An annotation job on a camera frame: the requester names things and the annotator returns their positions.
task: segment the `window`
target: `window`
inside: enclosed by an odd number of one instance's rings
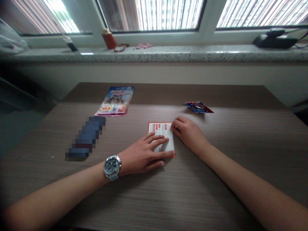
[[[78,4],[70,0],[8,0],[0,17],[21,36],[91,34]]]
[[[203,0],[99,0],[113,33],[128,31],[196,30]]]
[[[0,20],[30,47],[251,44],[271,27],[308,27],[308,0],[4,0]]]
[[[307,0],[228,0],[217,28],[308,26]]]

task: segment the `speckled stone ledge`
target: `speckled stone ledge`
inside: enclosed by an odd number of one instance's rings
[[[254,45],[174,46],[114,52],[107,48],[31,49],[17,55],[1,55],[10,63],[132,63],[132,62],[287,62],[308,61],[308,49],[260,49]]]

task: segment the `red and white card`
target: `red and white card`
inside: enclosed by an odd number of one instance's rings
[[[155,135],[164,135],[165,138],[169,138],[167,143],[159,145],[154,149],[154,152],[160,151],[173,151],[173,132],[171,130],[171,123],[149,123],[149,133],[155,132]]]

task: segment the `watch face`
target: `watch face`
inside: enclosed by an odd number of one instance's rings
[[[118,160],[116,158],[111,158],[105,164],[105,170],[108,173],[113,173],[118,167]]]

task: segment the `hand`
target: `hand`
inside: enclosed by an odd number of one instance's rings
[[[165,163],[161,160],[175,155],[175,151],[154,152],[153,150],[166,142],[169,138],[155,135],[151,132],[118,154],[122,161],[119,176],[135,173],[145,173],[152,169],[162,167]]]
[[[198,125],[186,117],[177,117],[171,124],[171,129],[197,156],[210,145]]]

